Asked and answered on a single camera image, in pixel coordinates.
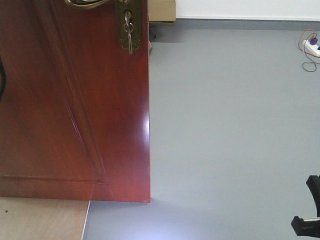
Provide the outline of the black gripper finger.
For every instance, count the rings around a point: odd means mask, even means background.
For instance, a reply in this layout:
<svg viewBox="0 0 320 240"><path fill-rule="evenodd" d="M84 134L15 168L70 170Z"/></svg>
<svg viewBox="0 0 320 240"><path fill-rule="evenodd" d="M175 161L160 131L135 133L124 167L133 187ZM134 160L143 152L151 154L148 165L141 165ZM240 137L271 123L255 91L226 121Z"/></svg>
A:
<svg viewBox="0 0 320 240"><path fill-rule="evenodd" d="M297 236L319 237L320 218L300 218L295 216L291 221L291 226Z"/></svg>
<svg viewBox="0 0 320 240"><path fill-rule="evenodd" d="M311 195L313 197L317 217L320 216L320 177L318 175L310 175L306 181L306 185L308 186Z"/></svg>

